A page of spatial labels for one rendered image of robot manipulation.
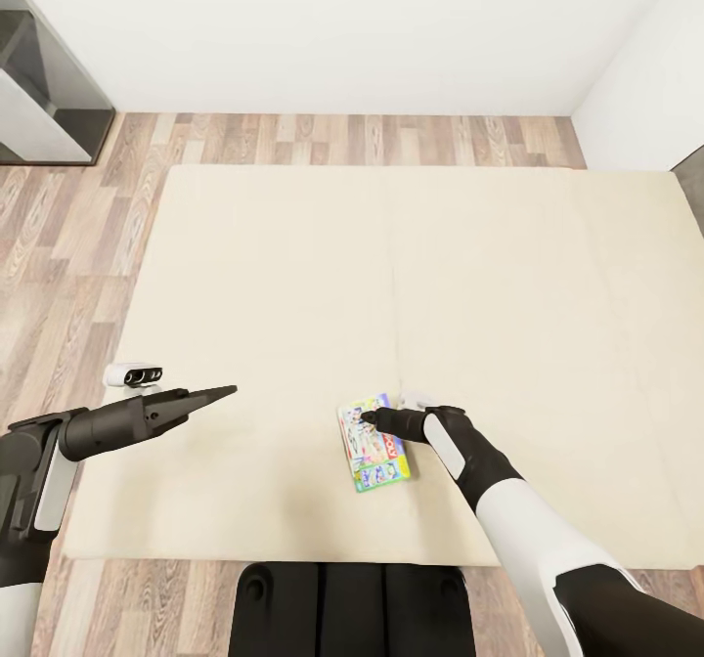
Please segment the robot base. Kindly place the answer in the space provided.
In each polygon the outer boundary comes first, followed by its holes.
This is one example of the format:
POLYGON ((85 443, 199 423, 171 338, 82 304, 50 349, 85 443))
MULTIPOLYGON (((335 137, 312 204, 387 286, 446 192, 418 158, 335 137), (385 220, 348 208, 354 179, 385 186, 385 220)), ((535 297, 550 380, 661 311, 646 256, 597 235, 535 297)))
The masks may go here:
POLYGON ((245 560, 228 657, 476 657, 464 572, 245 560))

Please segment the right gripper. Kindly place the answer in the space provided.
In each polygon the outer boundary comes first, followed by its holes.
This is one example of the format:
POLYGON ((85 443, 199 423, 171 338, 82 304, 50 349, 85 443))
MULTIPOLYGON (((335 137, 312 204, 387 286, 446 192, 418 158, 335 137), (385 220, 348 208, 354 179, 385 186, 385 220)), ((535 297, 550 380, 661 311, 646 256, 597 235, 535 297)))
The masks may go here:
POLYGON ((379 407, 376 411, 362 413, 361 419, 375 424, 378 432, 392 434, 397 438, 414 441, 410 435, 408 424, 410 417, 415 410, 394 410, 386 407, 379 407))

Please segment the board game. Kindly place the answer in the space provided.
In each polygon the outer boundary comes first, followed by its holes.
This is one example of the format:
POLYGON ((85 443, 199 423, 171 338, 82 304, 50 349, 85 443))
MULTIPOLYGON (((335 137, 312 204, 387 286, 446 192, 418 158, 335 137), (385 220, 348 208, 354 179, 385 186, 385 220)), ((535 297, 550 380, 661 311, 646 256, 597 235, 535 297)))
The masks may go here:
POLYGON ((337 408, 358 494, 412 479, 402 439, 378 432, 375 424, 361 419, 362 413, 376 411, 379 407, 392 408, 387 393, 337 408))

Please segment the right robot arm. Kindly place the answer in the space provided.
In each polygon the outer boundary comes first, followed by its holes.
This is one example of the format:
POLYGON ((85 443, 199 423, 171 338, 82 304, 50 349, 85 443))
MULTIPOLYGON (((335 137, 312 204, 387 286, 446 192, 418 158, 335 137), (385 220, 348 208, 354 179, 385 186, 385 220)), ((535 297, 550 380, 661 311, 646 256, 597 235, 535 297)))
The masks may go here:
POLYGON ((404 389, 378 432, 431 445, 493 547, 545 657, 704 657, 704 619, 644 592, 563 518, 462 408, 404 389))

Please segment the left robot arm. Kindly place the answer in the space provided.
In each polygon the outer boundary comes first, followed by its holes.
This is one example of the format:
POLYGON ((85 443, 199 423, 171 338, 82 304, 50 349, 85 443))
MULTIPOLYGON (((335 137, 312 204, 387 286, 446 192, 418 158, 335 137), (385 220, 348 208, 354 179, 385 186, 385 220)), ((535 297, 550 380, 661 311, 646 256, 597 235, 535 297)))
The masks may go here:
POLYGON ((30 657, 52 541, 59 535, 80 460, 173 429, 236 385, 162 392, 163 368, 109 364, 103 383, 120 400, 11 423, 0 437, 0 657, 30 657))

